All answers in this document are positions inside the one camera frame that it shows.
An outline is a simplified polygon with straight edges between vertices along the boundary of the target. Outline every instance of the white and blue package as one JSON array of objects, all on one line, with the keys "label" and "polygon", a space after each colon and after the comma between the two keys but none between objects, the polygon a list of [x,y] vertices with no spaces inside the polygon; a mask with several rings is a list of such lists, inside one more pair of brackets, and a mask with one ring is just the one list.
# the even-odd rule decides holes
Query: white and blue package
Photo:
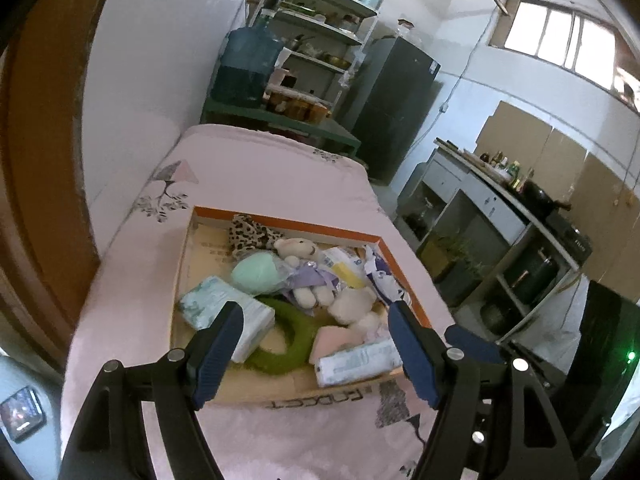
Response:
[{"label": "white and blue package", "polygon": [[380,256],[378,246],[368,245],[365,252],[364,271],[380,301],[386,306],[391,306],[396,301],[404,301],[411,306],[411,295],[394,278],[386,261]]}]

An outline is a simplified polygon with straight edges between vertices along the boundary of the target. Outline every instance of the white package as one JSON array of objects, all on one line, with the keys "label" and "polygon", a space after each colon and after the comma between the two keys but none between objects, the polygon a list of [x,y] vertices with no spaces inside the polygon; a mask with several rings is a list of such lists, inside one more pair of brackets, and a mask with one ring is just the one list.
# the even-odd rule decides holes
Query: white package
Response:
[{"label": "white package", "polygon": [[396,345],[388,338],[318,359],[316,378],[320,386],[338,386],[370,379],[401,365]]},{"label": "white package", "polygon": [[244,363],[274,327],[275,311],[270,306],[233,288],[217,276],[209,276],[187,292],[178,306],[187,323],[196,330],[202,330],[211,326],[227,301],[235,301],[244,313],[242,335],[231,357],[235,363]]}]

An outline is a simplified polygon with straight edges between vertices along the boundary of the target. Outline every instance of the pink bedsheet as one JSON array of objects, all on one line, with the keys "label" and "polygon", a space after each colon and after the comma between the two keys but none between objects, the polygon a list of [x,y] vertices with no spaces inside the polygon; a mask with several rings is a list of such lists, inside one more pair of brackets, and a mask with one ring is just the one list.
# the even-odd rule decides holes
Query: pink bedsheet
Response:
[{"label": "pink bedsheet", "polygon": [[[442,334],[453,323],[352,160],[263,132],[204,124],[184,134],[161,168],[114,238],[82,311],[66,368],[63,445],[104,362],[131,366],[168,351],[174,277],[194,205],[380,235],[432,326]],[[354,390],[349,398],[271,409],[209,403],[198,412],[228,480],[407,478],[433,419],[405,381]],[[170,479],[152,407],[145,407],[145,421],[158,478]]]}]

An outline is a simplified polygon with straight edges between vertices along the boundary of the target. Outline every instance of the water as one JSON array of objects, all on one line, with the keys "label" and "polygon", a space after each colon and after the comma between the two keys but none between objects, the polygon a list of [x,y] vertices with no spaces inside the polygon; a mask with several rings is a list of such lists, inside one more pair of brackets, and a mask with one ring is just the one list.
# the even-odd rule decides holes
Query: water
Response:
[{"label": "water", "polygon": [[220,66],[210,95],[214,101],[227,105],[259,108],[269,77],[270,73]]}]

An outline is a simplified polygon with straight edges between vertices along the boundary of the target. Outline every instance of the window bar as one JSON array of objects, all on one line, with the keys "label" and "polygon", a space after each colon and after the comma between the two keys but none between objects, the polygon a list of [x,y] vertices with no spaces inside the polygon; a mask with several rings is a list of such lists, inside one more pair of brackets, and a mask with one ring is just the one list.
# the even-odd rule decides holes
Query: window bar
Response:
[{"label": "window bar", "polygon": [[580,17],[580,30],[578,31],[578,43],[575,45],[574,63],[571,66],[571,70],[575,72],[575,63],[578,61],[578,54],[580,54],[580,47],[582,46],[582,30],[584,29],[584,16]]},{"label": "window bar", "polygon": [[566,49],[564,50],[564,59],[562,60],[561,67],[564,67],[566,63],[566,58],[569,56],[569,47],[571,46],[571,40],[574,36],[574,27],[575,27],[575,11],[571,12],[571,28],[569,29],[569,38],[566,40]]},{"label": "window bar", "polygon": [[534,54],[534,56],[536,56],[536,57],[538,57],[538,53],[540,52],[540,47],[542,46],[542,40],[544,40],[544,38],[545,38],[546,26],[549,24],[549,16],[551,16],[551,9],[549,9],[547,7],[546,8],[545,25],[544,25],[544,27],[542,27],[542,34],[540,34],[540,41],[538,41],[538,48],[536,49],[536,53]]}]

